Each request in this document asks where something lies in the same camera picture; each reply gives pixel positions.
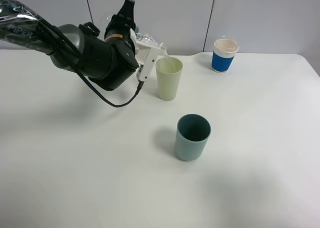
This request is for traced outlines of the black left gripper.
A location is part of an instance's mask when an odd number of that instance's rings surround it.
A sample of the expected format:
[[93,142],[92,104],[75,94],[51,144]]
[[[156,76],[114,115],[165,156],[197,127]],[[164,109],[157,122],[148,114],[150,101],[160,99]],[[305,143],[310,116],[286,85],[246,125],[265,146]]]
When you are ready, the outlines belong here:
[[104,42],[110,47],[114,42],[123,42],[130,48],[136,48],[135,36],[136,24],[134,22],[135,1],[125,0],[118,14],[114,14],[105,29]]

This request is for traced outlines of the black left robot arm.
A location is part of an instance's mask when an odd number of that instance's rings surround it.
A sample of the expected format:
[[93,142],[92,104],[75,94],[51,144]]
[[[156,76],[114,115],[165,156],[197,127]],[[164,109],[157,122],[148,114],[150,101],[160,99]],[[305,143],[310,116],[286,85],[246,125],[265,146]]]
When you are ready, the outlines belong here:
[[138,68],[133,0],[125,0],[99,39],[92,23],[56,27],[17,0],[0,0],[0,39],[50,56],[60,69],[88,77],[107,91]]

